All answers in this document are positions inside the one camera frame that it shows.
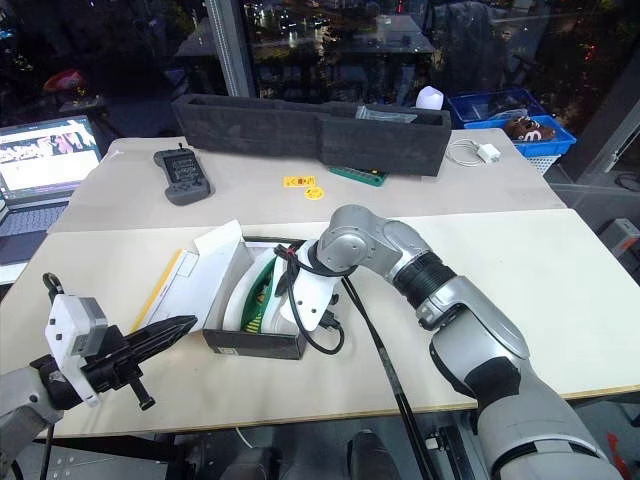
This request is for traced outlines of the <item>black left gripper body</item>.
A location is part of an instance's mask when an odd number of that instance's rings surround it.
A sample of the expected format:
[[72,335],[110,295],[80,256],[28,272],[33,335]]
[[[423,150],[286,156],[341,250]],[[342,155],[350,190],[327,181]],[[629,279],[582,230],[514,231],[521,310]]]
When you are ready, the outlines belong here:
[[117,326],[110,326],[102,339],[98,353],[90,355],[81,368],[90,386],[97,393],[130,386],[145,411],[155,405],[140,378],[139,364],[150,357],[151,335],[143,331],[123,335]]

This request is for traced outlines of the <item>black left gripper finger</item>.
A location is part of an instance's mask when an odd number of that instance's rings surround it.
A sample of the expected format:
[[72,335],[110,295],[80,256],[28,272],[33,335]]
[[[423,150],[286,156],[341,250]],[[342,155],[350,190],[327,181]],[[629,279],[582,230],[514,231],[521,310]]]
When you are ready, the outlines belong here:
[[147,325],[124,340],[131,353],[160,353],[187,335],[196,320],[161,320]]
[[129,335],[130,343],[175,343],[197,323],[194,315],[179,315],[149,324]]

